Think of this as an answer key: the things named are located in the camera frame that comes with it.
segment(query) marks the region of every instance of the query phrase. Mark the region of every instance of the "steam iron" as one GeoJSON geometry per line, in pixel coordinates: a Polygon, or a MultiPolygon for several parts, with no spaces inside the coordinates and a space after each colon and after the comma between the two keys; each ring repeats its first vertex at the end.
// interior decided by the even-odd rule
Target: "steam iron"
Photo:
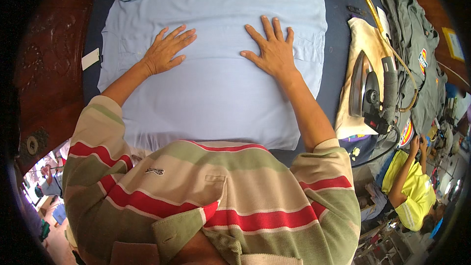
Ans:
{"type": "Polygon", "coordinates": [[[392,126],[381,114],[381,106],[378,77],[373,71],[368,56],[362,50],[353,67],[349,115],[352,117],[363,117],[365,118],[365,124],[374,129],[378,134],[387,134],[391,131],[392,126]]]}

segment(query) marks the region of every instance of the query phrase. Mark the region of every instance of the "floor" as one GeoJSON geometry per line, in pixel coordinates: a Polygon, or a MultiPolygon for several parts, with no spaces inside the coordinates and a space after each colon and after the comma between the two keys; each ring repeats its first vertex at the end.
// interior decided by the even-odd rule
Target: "floor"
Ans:
{"type": "Polygon", "coordinates": [[[48,246],[46,250],[54,260],[56,264],[60,265],[76,265],[75,262],[75,257],[72,254],[72,250],[70,249],[69,242],[65,238],[64,231],[67,228],[67,224],[69,223],[69,220],[65,220],[62,222],[62,225],[57,225],[57,227],[54,227],[54,224],[56,223],[56,220],[52,216],[52,212],[54,209],[62,203],[62,200],[59,198],[56,198],[54,202],[51,203],[49,208],[47,209],[46,216],[44,217],[44,220],[47,221],[51,226],[50,226],[50,232],[48,237],[46,238],[46,241],[48,243],[48,246]]]}

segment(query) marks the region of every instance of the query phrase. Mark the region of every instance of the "dickies logo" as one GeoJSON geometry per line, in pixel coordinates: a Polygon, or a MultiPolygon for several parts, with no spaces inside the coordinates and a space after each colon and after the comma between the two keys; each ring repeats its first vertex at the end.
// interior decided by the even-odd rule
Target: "dickies logo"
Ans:
{"type": "Polygon", "coordinates": [[[155,173],[156,175],[162,176],[164,172],[165,172],[165,170],[163,170],[163,169],[148,168],[148,169],[145,171],[145,174],[147,174],[147,173],[155,173]]]}
{"type": "Polygon", "coordinates": [[[414,136],[414,124],[412,123],[411,117],[406,122],[404,129],[401,132],[401,139],[399,140],[399,148],[406,146],[414,136]]]}
{"type": "Polygon", "coordinates": [[[425,48],[422,49],[419,55],[419,65],[420,65],[420,70],[422,71],[422,74],[425,76],[425,69],[429,66],[427,64],[427,50],[425,48]]]}

